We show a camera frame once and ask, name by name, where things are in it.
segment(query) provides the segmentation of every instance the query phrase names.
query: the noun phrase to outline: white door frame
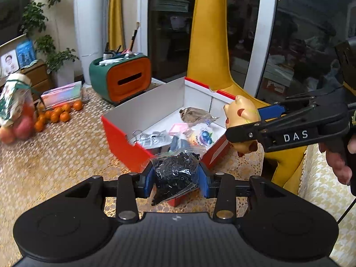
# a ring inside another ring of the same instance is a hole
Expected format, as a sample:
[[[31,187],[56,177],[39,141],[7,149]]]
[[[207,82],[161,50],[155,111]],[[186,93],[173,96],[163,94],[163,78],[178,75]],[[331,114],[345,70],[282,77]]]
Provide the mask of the white door frame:
[[[251,59],[243,89],[256,97],[268,58],[269,43],[275,21],[277,0],[259,0],[259,13]],[[148,54],[148,0],[138,0],[138,51]]]

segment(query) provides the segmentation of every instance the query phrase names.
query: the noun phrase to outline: television screen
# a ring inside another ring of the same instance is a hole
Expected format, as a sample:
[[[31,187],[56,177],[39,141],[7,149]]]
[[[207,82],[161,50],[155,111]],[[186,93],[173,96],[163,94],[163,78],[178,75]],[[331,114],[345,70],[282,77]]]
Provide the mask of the television screen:
[[[0,45],[22,35],[24,7],[30,0],[0,0]]]

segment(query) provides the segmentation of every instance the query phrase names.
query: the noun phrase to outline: silver bolt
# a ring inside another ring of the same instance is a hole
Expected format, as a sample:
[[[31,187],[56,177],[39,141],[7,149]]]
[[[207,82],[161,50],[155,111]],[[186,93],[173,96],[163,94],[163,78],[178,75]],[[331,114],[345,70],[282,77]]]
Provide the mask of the silver bolt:
[[[136,217],[136,214],[133,211],[122,211],[119,213],[119,218],[122,220],[131,220],[134,217]]]
[[[231,219],[234,216],[234,213],[228,210],[221,210],[216,213],[216,216],[219,219]]]

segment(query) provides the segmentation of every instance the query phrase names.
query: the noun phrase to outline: human hand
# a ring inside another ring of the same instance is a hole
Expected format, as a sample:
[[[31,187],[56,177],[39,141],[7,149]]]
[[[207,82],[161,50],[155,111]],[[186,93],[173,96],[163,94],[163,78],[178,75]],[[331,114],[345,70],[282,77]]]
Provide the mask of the human hand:
[[[339,153],[333,153],[328,150],[324,143],[319,143],[319,150],[322,153],[326,152],[326,162],[330,167],[332,167],[332,171],[338,178],[338,181],[344,185],[348,185],[352,177],[352,171],[348,166],[345,165],[345,161],[341,155]],[[356,153],[356,135],[350,139],[348,143],[348,151],[351,154]]]

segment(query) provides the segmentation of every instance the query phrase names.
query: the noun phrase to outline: plush toy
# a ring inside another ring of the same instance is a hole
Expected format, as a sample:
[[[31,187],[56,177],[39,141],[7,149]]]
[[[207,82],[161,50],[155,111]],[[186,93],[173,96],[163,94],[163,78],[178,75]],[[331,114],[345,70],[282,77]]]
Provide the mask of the plush toy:
[[[226,128],[261,120],[259,112],[252,101],[241,95],[237,95],[233,102],[225,105],[224,111],[227,117],[225,122]],[[246,153],[255,152],[258,149],[256,140],[231,144],[237,150],[239,157],[242,157]]]

